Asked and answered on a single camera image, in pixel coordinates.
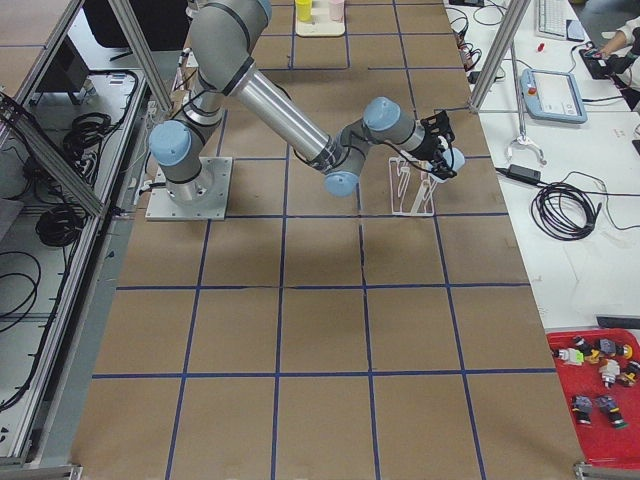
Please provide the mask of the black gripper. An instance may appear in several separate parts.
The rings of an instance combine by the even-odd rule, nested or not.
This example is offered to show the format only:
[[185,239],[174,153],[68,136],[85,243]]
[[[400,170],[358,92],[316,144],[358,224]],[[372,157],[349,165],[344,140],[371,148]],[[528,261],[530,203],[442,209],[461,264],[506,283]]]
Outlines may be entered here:
[[[412,151],[412,156],[420,161],[430,161],[438,150],[453,148],[455,134],[445,110],[420,120],[423,138],[419,146]],[[457,175],[455,159],[439,157],[432,161],[432,176],[436,179],[451,179]]]

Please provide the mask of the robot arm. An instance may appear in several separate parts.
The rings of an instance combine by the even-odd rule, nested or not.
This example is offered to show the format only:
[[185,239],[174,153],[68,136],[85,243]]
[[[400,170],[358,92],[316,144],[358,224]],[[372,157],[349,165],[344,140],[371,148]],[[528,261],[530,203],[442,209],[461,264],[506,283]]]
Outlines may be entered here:
[[252,51],[271,15],[268,1],[206,1],[198,6],[189,28],[197,79],[176,117],[155,126],[149,137],[173,200],[188,204],[212,189],[214,177],[206,172],[196,144],[206,142],[220,124],[226,97],[236,98],[324,174],[325,188],[335,196],[353,193],[369,149],[378,144],[406,152],[437,181],[457,175],[465,157],[452,145],[444,112],[415,121],[396,102],[377,97],[338,136],[318,127],[256,66]]

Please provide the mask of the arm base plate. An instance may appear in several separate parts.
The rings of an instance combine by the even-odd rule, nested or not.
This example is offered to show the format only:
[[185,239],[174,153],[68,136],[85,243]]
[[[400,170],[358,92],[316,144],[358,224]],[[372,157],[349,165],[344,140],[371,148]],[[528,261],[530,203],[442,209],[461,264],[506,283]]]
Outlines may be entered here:
[[201,172],[190,183],[168,182],[161,167],[146,210],[149,221],[224,221],[232,178],[232,157],[201,157]]

